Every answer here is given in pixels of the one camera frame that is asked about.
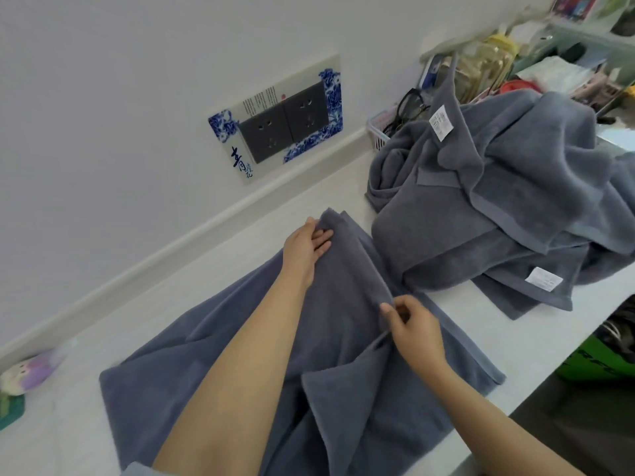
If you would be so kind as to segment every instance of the hand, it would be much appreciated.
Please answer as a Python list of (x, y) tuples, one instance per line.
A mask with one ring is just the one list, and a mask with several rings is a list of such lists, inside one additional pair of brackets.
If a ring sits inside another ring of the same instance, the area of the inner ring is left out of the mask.
[(300, 281), (301, 288), (308, 289), (313, 283), (315, 263), (331, 247), (332, 236), (332, 230), (316, 230), (316, 220), (309, 217), (284, 243), (281, 275)]
[(395, 297), (394, 304), (396, 309), (383, 303), (380, 310), (390, 324), (395, 345), (410, 368), (431, 385), (435, 377), (452, 371), (445, 359), (439, 320), (413, 296)]

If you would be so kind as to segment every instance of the eyeglasses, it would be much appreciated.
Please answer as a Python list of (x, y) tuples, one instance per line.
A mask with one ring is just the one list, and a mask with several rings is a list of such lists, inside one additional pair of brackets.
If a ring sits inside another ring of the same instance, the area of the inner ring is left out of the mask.
[(397, 105), (397, 113), (394, 120), (384, 129), (389, 137), (395, 135), (406, 123), (416, 120), (430, 105), (426, 104), (421, 92), (416, 88), (410, 88)]

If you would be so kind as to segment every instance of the towel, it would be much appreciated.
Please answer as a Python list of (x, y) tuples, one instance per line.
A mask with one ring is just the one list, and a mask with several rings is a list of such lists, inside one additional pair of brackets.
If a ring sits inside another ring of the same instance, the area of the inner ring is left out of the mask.
[[(411, 122), (369, 171), (373, 239), (409, 290), (473, 280), (517, 319), (539, 303), (572, 310), (577, 283), (633, 262), (635, 155), (596, 148), (590, 108), (533, 90), (460, 106), (453, 76), (431, 113), (442, 107), (453, 126), (442, 141), (428, 121)], [(533, 285), (536, 267), (563, 281)]]
[[(291, 351), (261, 475), (390, 476), (406, 471), (452, 425), (395, 349), (379, 304), (406, 293), (370, 236), (345, 213), (319, 226), (335, 234), (316, 264)], [(100, 375), (122, 468), (151, 465), (208, 369), (271, 287), (278, 253), (189, 310)], [(449, 364), (482, 394), (504, 375), (423, 293), (439, 317)]]

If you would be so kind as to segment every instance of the wall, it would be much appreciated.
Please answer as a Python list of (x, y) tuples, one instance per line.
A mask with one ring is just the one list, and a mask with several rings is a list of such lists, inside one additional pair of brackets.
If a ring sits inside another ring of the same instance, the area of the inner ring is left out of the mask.
[(342, 138), (528, 2), (0, 0), (0, 346), (280, 174), (244, 186), (214, 110), (340, 53)]

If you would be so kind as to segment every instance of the person's left hand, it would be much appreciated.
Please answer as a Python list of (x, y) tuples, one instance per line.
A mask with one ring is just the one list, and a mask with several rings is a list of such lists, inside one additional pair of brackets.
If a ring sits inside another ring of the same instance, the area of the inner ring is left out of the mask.
[(313, 217), (309, 217), (289, 236), (282, 250), (281, 275), (299, 281), (304, 290), (313, 283), (315, 263), (331, 247), (329, 239), (333, 236), (332, 230), (316, 230), (316, 223)]

